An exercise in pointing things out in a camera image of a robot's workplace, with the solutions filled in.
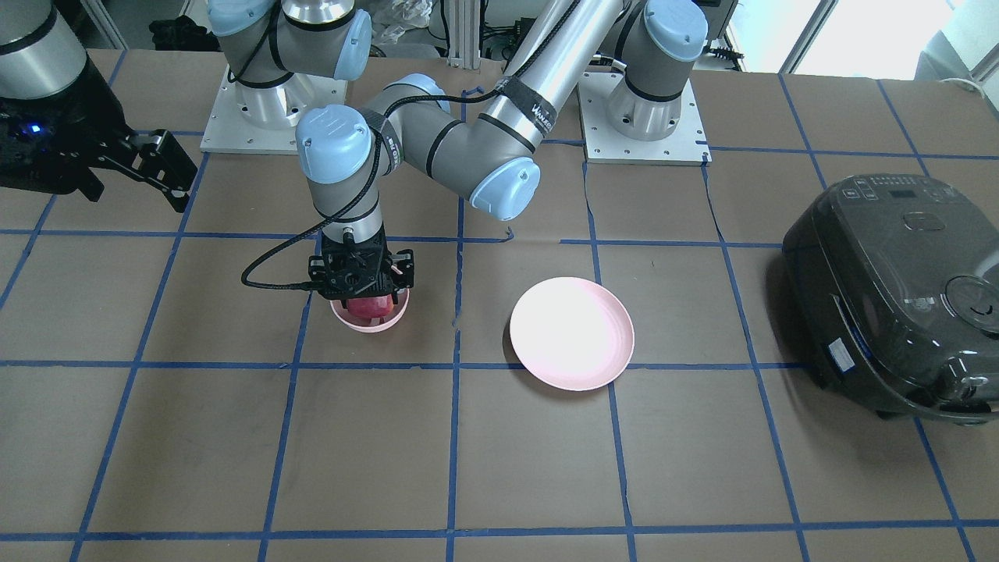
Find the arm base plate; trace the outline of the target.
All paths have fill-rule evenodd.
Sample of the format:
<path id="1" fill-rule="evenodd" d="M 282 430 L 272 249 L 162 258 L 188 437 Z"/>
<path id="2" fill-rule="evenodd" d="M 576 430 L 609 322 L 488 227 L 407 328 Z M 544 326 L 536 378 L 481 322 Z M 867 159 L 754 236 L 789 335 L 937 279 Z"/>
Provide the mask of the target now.
<path id="1" fill-rule="evenodd" d="M 585 73 L 577 90 L 588 162 L 682 166 L 713 162 L 691 82 L 667 102 L 640 98 L 620 72 Z"/>
<path id="2" fill-rule="evenodd" d="M 275 87 L 220 87 L 204 125 L 200 149 L 207 153 L 296 155 L 296 125 L 311 108 L 345 103 L 347 80 L 296 73 Z"/>

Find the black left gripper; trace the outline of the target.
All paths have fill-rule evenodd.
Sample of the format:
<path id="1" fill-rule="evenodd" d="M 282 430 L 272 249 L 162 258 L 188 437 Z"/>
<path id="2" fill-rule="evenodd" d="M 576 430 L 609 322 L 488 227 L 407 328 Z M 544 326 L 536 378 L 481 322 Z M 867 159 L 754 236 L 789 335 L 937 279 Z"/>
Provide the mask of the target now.
<path id="1" fill-rule="evenodd" d="M 389 297 L 400 299 L 414 287 L 414 250 L 389 251 L 385 232 L 357 242 L 345 234 L 336 241 L 322 233 L 321 254 L 309 259 L 308 289 L 329 301 Z"/>

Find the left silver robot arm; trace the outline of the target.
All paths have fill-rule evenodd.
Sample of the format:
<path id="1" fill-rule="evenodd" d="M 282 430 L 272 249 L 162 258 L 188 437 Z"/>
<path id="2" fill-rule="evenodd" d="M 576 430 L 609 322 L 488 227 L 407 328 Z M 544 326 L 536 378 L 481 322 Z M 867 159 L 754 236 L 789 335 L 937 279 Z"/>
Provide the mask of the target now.
<path id="1" fill-rule="evenodd" d="M 502 221 L 527 208 L 540 184 L 534 153 L 552 132 L 590 60 L 624 64 L 610 96 L 622 135 L 659 141 L 674 131 L 690 71 L 709 42 L 709 21 L 693 1 L 550 1 L 507 70 L 472 98 L 460 120 L 435 80 L 414 73 L 359 108 L 328 105 L 297 124 L 300 167 L 321 223 L 321 251 L 296 290 L 329 301 L 395 297 L 414 285 L 414 253 L 386 242 L 377 182 L 408 164 Z"/>

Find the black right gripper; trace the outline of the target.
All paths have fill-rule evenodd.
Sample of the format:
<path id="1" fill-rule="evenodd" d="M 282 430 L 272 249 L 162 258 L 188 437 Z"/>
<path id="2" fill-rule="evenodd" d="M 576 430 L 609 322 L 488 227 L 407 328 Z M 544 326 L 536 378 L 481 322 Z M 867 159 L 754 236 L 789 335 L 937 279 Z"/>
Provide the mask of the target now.
<path id="1" fill-rule="evenodd" d="M 3 98 L 1 181 L 44 194 L 80 192 L 98 202 L 95 168 L 117 171 L 162 193 L 184 213 L 197 165 L 168 130 L 138 133 L 92 61 L 63 91 L 37 100 Z"/>

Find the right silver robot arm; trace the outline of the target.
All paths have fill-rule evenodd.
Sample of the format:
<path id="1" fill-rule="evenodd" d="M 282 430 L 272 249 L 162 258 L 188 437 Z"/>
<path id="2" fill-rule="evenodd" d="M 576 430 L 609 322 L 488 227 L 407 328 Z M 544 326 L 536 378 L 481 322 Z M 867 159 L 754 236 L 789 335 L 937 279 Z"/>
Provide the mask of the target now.
<path id="1" fill-rule="evenodd" d="M 290 130 L 318 105 L 314 79 L 353 81 L 372 18 L 354 1 L 210 1 L 240 121 Z M 52 1 L 2 3 L 2 186 L 98 201 L 96 169 L 146 183 L 185 212 L 197 165 L 174 135 L 139 133 Z"/>

